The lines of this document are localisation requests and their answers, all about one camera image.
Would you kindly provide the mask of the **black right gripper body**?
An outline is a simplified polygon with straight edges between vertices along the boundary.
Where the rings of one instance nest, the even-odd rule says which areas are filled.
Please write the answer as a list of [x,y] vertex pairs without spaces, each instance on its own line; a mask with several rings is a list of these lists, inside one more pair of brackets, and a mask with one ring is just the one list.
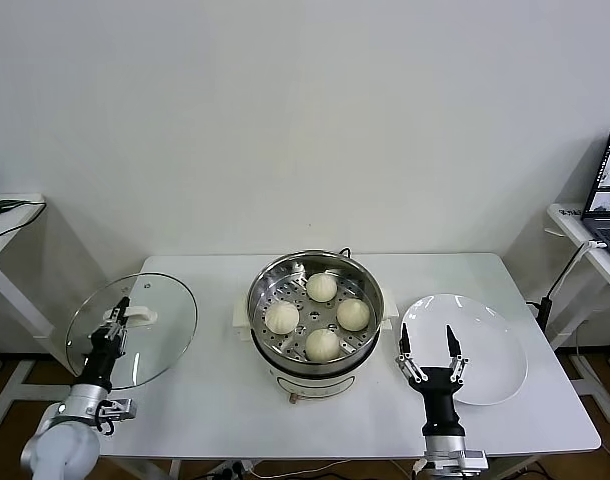
[[420,393],[425,410],[426,423],[422,427],[424,436],[463,436],[455,410],[453,395],[461,388],[458,380],[452,381],[448,367],[428,367],[427,380],[408,380],[409,386]]

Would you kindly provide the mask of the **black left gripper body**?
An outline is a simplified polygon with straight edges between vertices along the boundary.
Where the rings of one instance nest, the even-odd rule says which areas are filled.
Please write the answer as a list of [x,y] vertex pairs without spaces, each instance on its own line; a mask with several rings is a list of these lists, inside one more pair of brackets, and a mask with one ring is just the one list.
[[111,335],[109,328],[99,329],[92,334],[91,343],[92,350],[78,376],[78,383],[111,391],[111,374],[116,361],[122,356],[122,336],[119,333]]

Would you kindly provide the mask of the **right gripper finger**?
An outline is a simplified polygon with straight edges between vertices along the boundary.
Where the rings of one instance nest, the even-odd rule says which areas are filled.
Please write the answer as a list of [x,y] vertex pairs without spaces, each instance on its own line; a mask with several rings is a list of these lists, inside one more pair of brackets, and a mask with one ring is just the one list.
[[462,385],[464,383],[463,374],[469,364],[470,359],[462,354],[461,344],[450,325],[446,326],[446,336],[448,351],[451,358],[449,365],[450,381]]
[[402,322],[400,326],[398,349],[399,354],[396,359],[396,363],[401,373],[406,378],[408,384],[418,385],[423,382],[427,382],[429,379],[428,375],[414,361],[411,349],[410,336],[406,322]]

